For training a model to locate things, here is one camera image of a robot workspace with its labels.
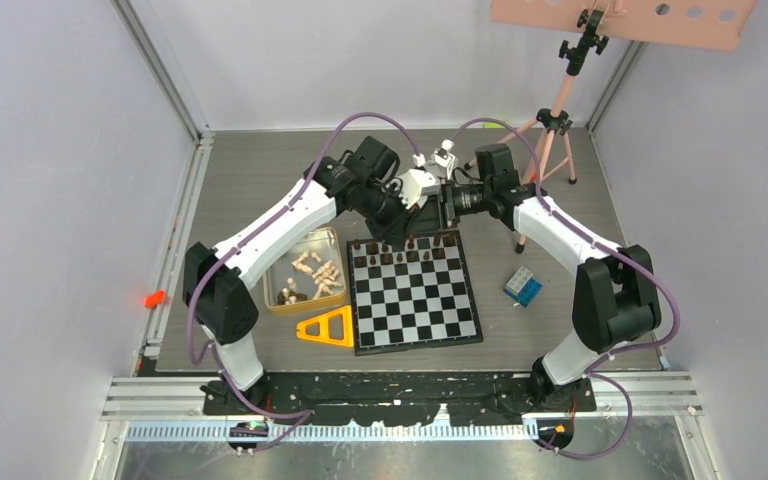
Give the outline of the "black white folding chessboard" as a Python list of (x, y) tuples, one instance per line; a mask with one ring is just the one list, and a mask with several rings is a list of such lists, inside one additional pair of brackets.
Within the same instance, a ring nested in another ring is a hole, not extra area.
[[(453, 234), (456, 243), (446, 245)], [(441, 236), (435, 247), (433, 237)], [(361, 244), (353, 250), (353, 243)], [(367, 254), (367, 245), (378, 243), (378, 253)], [(474, 291), (460, 232), (448, 230), (415, 236), (416, 248), (407, 242), (381, 251), (383, 242), (373, 239), (350, 240), (345, 243), (348, 280), (354, 325), (354, 351), (357, 356), (409, 351), (420, 348), (475, 344), (483, 341)], [(434, 258), (434, 250), (443, 249), (443, 259)], [(418, 260), (409, 262), (409, 251)], [(423, 253), (430, 252), (430, 260)], [(396, 262), (401, 252), (404, 261)], [(391, 254), (393, 263), (382, 264), (382, 256)], [(377, 265), (369, 257), (377, 256)], [(366, 266), (355, 267), (355, 258), (365, 257)]]

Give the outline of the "gold tin box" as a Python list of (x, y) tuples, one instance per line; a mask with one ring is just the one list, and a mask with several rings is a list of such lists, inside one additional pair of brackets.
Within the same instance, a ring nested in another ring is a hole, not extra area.
[(277, 316), (338, 307), (347, 299), (348, 274), (333, 227), (306, 234), (263, 276), (267, 309)]

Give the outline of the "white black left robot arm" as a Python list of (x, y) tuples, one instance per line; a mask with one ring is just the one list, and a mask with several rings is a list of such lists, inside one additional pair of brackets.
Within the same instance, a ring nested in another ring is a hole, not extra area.
[(345, 211), (364, 217), (377, 240), (399, 243), (408, 236), (418, 199), (403, 199), (393, 190), (407, 180), (389, 178), (398, 156), (368, 136), (344, 160), (325, 156), (270, 210), (236, 236), (208, 248), (202, 243), (186, 252), (184, 302), (189, 323), (198, 323), (214, 343), (214, 351), (231, 383), (228, 400), (240, 412), (258, 412), (267, 398), (259, 381), (253, 328), (258, 308), (251, 289), (291, 246), (310, 231)]

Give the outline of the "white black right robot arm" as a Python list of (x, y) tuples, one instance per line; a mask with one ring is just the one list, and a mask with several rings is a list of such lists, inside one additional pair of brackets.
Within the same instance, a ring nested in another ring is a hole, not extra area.
[(590, 373), (611, 350), (660, 326), (652, 259), (643, 247), (607, 242), (567, 216), (541, 181), (519, 183), (508, 146), (481, 147), (476, 159), (479, 182), (442, 187), (446, 216), (487, 213), (536, 241), (575, 279), (573, 329), (534, 362), (527, 388), (534, 405), (556, 410), (570, 398), (570, 384)]

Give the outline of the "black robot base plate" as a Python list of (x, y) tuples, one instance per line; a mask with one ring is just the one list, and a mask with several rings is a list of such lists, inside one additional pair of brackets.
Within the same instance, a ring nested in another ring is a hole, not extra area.
[(527, 374), (512, 372), (279, 372), (246, 398), (280, 425), (308, 412), (317, 426), (426, 426), (446, 414), (452, 425), (513, 425), (523, 414), (590, 413), (597, 404), (582, 380), (536, 401)]

